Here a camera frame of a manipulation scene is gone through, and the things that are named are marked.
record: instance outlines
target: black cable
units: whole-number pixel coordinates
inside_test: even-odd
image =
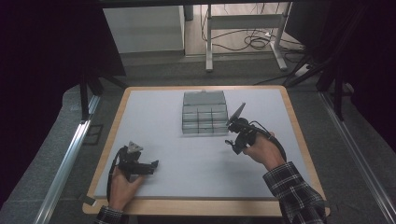
[[[268,132],[268,130],[266,130],[258,121],[253,120],[249,124],[252,124],[252,123],[257,123],[260,127],[262,127],[262,129],[264,129],[266,132]]]
[[[260,84],[262,84],[264,82],[269,82],[269,81],[277,80],[277,79],[280,79],[280,78],[283,78],[283,77],[288,77],[288,76],[289,76],[289,74],[281,76],[281,77],[273,77],[273,78],[265,79],[264,81],[260,81],[260,82],[254,83],[253,86],[257,86],[257,85],[260,85]]]
[[[265,8],[265,4],[262,5],[261,13],[263,13],[264,8]],[[204,21],[203,21],[203,18],[202,18],[202,6],[200,6],[200,13],[201,13],[201,38],[204,41],[207,41],[206,36],[205,36],[205,32],[204,32],[204,28],[205,28],[205,22],[206,22],[206,19],[207,19],[207,15],[208,15],[208,9],[206,10]],[[232,31],[232,32],[229,32],[229,33],[226,33],[226,34],[214,36],[211,39],[216,39],[216,38],[219,38],[221,36],[230,35],[230,34],[234,34],[234,33],[238,33],[238,32],[244,32],[244,31],[246,31],[247,34],[248,34],[248,31],[251,31],[251,30],[243,29],[243,30]],[[253,49],[257,49],[257,50],[264,49],[270,43],[271,39],[268,39],[268,38],[265,38],[265,37],[261,37],[261,36],[256,36],[255,33],[267,33],[267,32],[264,32],[262,30],[254,29],[253,33],[250,36],[245,37],[244,42],[245,42],[246,45],[244,47],[242,47],[241,49],[230,49],[230,48],[227,48],[227,47],[222,46],[220,44],[212,44],[212,45],[213,46],[217,46],[217,47],[221,47],[221,48],[224,48],[224,49],[227,49],[227,50],[231,50],[231,51],[239,51],[239,50],[247,49],[248,47],[252,47]]]

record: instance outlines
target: cable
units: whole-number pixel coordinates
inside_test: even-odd
[[[253,12],[253,10],[255,8],[258,9],[258,4],[256,4],[256,6],[250,11],[250,14]],[[265,4],[262,4],[262,9],[260,11],[260,14],[262,14],[264,12],[264,9],[265,9]],[[276,7],[276,13],[278,12],[278,9],[279,9],[279,4]],[[207,42],[207,39],[206,39],[206,36],[205,36],[205,32],[204,32],[204,28],[205,28],[207,15],[208,15],[208,9],[206,10],[206,14],[205,14],[205,17],[204,17],[204,20],[203,20],[203,17],[202,17],[202,5],[200,5],[200,14],[201,14],[201,38],[205,42]],[[239,32],[245,32],[245,31],[247,32],[248,36],[245,37],[245,39],[244,39],[244,42],[245,42],[246,45],[244,47],[242,47],[241,49],[230,49],[230,48],[227,48],[227,47],[225,47],[223,45],[220,45],[220,44],[212,44],[212,45],[220,47],[220,48],[224,48],[224,49],[227,49],[227,50],[231,50],[231,51],[240,51],[240,50],[243,50],[243,49],[247,49],[248,47],[252,47],[253,49],[256,49],[256,50],[261,50],[261,49],[265,49],[265,47],[267,47],[267,45],[271,42],[272,36],[276,37],[275,35],[270,34],[270,38],[268,39],[268,38],[256,35],[258,33],[268,34],[268,32],[265,31],[265,30],[254,29],[252,31],[252,33],[249,34],[248,32],[251,31],[251,30],[242,29],[242,30],[236,30],[236,31],[228,32],[228,33],[225,33],[225,34],[222,34],[222,35],[217,35],[217,36],[212,37],[211,39],[213,40],[213,39],[225,36],[225,35],[230,35],[230,34],[239,33]],[[297,44],[297,45],[303,46],[301,43],[298,43],[298,42],[293,42],[293,41],[289,41],[289,40],[285,40],[285,39],[280,39],[280,40],[284,41],[284,42],[291,43],[291,44]]]
[[[283,78],[283,77],[288,77],[288,76],[289,76],[289,74],[281,76],[281,77],[273,77],[273,78],[265,79],[264,81],[260,81],[260,82],[254,83],[253,86],[257,86],[257,85],[260,85],[260,84],[262,84],[264,82],[269,82],[269,81],[277,80],[277,79],[280,79],[280,78]]]

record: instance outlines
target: wire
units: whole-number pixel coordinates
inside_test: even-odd
[[[280,76],[280,77],[273,77],[273,78],[265,79],[264,81],[260,81],[260,82],[257,82],[255,84],[253,84],[253,86],[257,86],[257,85],[260,85],[260,84],[262,84],[264,82],[269,82],[269,81],[277,80],[277,79],[280,79],[280,78],[283,78],[283,77],[288,77],[288,76],[289,76],[289,74],[284,75],[284,76]]]
[[[249,124],[252,124],[252,123],[257,123],[260,127],[262,127],[262,125],[259,122],[257,122],[256,120],[251,121]]]

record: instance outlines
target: hand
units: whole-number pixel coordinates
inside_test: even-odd
[[[285,164],[279,149],[274,143],[268,140],[263,134],[256,134],[256,141],[253,146],[244,149],[244,153],[258,163],[262,163],[268,171]]]
[[[116,166],[111,180],[110,202],[108,206],[116,210],[123,210],[125,205],[134,198],[143,180],[144,176],[140,175],[133,183],[130,183]]]

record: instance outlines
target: table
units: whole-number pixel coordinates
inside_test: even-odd
[[[293,108],[286,92],[281,86],[199,86],[199,87],[131,87],[128,88],[120,102],[120,107],[113,121],[109,136],[101,159],[99,160],[96,172],[90,185],[88,196],[93,197],[94,191],[99,181],[99,177],[106,165],[110,149],[113,146],[120,121],[128,102],[131,91],[160,91],[160,90],[264,90],[276,89],[281,92],[283,102],[290,117],[290,123],[295,133],[301,154],[303,156],[306,170],[310,176],[312,187],[319,192],[325,199],[323,189],[318,180],[314,164],[309,155],[303,134],[301,132],[298,120],[295,117]],[[107,205],[106,199],[98,199],[94,206],[83,205],[83,211],[86,214],[97,214],[102,207]],[[183,199],[135,199],[124,210],[129,215],[159,215],[159,216],[247,216],[247,217],[281,217],[277,201],[259,201],[259,200],[183,200]]]

